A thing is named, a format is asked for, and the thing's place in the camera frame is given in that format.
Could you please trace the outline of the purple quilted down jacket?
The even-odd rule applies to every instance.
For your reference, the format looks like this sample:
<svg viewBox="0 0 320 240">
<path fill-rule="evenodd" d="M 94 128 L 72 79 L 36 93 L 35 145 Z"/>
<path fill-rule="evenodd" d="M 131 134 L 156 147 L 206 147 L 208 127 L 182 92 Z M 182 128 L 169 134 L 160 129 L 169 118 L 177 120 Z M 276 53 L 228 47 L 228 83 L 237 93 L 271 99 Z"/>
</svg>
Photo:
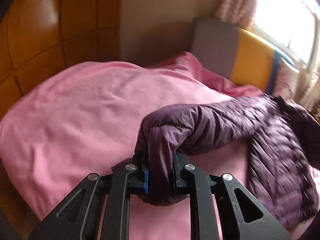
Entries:
<svg viewBox="0 0 320 240">
<path fill-rule="evenodd" d="M 319 197 L 310 168 L 319 168 L 319 124 L 279 96 L 243 96 L 208 105 L 170 105 L 147 115 L 136 155 L 149 156 L 148 194 L 155 206 L 182 200 L 169 184 L 172 154 L 201 155 L 249 141 L 249 190 L 287 229 L 315 216 Z"/>
</svg>

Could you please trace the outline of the pink duvet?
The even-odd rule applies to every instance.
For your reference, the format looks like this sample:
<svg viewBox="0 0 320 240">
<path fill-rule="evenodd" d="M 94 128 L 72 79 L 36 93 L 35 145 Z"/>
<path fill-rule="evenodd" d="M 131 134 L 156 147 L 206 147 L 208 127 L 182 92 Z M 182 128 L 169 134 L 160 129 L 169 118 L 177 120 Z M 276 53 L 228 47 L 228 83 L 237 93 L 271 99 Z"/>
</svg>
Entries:
<svg viewBox="0 0 320 240">
<path fill-rule="evenodd" d="M 46 215 L 89 173 L 108 174 L 135 155 L 143 119 L 170 105 L 208 105 L 265 95 L 203 68 L 184 52 L 150 68 L 85 62 L 41 83 L 1 120 L 1 160 L 37 217 Z M 249 189 L 249 141 L 189 156 L 205 171 L 230 172 Z M 132 203 L 132 239 L 187 239 L 186 199 Z"/>
</svg>

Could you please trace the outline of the pink patterned right curtain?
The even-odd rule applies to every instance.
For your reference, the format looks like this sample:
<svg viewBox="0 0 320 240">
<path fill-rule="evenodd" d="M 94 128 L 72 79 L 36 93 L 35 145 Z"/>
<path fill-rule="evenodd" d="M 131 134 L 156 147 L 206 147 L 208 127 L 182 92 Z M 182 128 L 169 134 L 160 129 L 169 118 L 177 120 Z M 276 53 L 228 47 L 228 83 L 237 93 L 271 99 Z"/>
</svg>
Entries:
<svg viewBox="0 0 320 240">
<path fill-rule="evenodd" d="M 300 105 L 304 107 L 307 111 L 311 111 L 313 105 L 317 99 L 317 89 L 319 87 L 319 63 L 313 69 L 310 81 L 304 90 L 304 93 L 300 100 Z"/>
</svg>

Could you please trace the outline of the pink patterned curtain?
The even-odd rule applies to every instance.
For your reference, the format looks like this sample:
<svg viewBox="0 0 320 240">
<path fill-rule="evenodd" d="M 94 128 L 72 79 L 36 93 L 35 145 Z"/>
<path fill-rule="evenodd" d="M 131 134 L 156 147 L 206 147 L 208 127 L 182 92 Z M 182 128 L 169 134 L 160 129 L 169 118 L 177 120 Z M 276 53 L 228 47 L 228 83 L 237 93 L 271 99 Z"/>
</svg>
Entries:
<svg viewBox="0 0 320 240">
<path fill-rule="evenodd" d="M 252 28 L 258 0 L 222 0 L 215 17 L 249 30 Z"/>
<path fill-rule="evenodd" d="M 307 111 L 311 111 L 313 105 L 317 99 L 317 89 L 319 87 L 319 63 L 313 69 L 310 81 L 304 90 L 304 93 L 300 100 L 300 105 L 304 107 Z"/>
</svg>

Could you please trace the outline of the white deer print pillow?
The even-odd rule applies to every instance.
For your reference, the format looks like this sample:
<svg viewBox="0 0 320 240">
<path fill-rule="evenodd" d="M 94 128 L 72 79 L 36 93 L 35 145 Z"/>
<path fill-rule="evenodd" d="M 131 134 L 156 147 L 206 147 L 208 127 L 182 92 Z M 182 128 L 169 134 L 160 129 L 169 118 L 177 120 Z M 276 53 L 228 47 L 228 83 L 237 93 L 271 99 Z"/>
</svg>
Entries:
<svg viewBox="0 0 320 240">
<path fill-rule="evenodd" d="M 298 85 L 299 70 L 291 66 L 284 58 L 279 59 L 279 68 L 273 88 L 273 95 L 293 100 Z"/>
</svg>

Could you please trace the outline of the grey yellow blue headboard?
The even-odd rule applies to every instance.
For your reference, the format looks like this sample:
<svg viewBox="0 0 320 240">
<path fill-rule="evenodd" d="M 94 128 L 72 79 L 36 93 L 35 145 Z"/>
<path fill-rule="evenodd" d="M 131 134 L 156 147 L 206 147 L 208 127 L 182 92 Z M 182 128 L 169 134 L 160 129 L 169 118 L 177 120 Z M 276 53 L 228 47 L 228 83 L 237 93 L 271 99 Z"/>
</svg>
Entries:
<svg viewBox="0 0 320 240">
<path fill-rule="evenodd" d="M 190 52 L 204 68 L 236 85 L 252 85 L 266 94 L 273 94 L 281 57 L 295 67 L 270 42 L 215 18 L 196 19 Z"/>
</svg>

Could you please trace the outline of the brown wooden wardrobe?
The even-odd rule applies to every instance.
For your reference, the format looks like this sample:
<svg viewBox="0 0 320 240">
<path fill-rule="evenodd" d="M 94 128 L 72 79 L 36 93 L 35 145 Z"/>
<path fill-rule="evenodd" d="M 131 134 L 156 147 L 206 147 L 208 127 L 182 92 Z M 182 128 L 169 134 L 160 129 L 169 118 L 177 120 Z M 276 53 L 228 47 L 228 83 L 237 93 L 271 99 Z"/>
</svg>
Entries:
<svg viewBox="0 0 320 240">
<path fill-rule="evenodd" d="M 120 58 L 121 0 L 14 0 L 1 20 L 1 115 L 78 63 Z"/>
</svg>

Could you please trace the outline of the pink patterned left curtain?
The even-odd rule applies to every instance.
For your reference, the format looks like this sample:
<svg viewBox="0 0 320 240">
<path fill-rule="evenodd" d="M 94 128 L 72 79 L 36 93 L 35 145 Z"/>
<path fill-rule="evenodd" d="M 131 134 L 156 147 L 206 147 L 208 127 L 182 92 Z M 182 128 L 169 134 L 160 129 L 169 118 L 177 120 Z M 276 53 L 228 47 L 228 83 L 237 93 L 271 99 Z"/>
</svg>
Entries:
<svg viewBox="0 0 320 240">
<path fill-rule="evenodd" d="M 215 17 L 249 30 L 252 28 L 258 0 L 222 0 Z"/>
</svg>

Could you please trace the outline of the window with white frame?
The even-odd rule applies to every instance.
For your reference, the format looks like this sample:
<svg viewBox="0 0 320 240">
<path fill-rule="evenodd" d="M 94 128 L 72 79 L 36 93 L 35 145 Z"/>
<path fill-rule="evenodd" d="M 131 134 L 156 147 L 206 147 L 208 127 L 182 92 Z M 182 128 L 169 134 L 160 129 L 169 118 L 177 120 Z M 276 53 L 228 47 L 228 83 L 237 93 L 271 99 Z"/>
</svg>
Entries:
<svg viewBox="0 0 320 240">
<path fill-rule="evenodd" d="M 316 0 L 257 0 L 253 29 L 309 70 L 316 58 L 318 19 Z"/>
</svg>

